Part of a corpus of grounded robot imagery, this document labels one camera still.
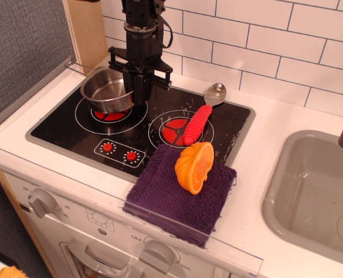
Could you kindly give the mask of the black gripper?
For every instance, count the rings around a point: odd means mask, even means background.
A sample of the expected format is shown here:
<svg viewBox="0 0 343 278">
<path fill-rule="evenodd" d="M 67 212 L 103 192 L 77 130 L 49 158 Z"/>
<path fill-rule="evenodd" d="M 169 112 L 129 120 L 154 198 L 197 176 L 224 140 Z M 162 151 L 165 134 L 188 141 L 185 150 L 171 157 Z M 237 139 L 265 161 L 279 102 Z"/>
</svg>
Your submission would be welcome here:
<svg viewBox="0 0 343 278">
<path fill-rule="evenodd" d="M 126 48 L 111 46 L 109 65 L 123 74 L 126 93 L 134 92 L 134 104 L 146 102 L 153 85 L 171 88 L 171 66 L 162 61 L 164 27 L 150 25 L 136 27 L 126 25 Z"/>
</svg>

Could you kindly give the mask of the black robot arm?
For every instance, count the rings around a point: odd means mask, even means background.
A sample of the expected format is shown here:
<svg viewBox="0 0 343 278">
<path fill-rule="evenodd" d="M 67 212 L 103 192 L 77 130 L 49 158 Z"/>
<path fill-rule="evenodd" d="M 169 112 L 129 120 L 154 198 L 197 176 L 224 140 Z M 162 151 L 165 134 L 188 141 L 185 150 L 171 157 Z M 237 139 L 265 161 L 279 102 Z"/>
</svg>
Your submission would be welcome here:
<svg viewBox="0 0 343 278">
<path fill-rule="evenodd" d="M 169 26 L 161 16 L 164 1 L 122 1 L 122 7 L 126 48 L 109 48 L 109 67 L 123 74 L 125 91 L 132 94 L 134 105 L 141 105 L 150 98 L 154 85 L 171 88 L 173 69 L 161 56 L 174 37 L 164 44 L 164 26 Z"/>
</svg>

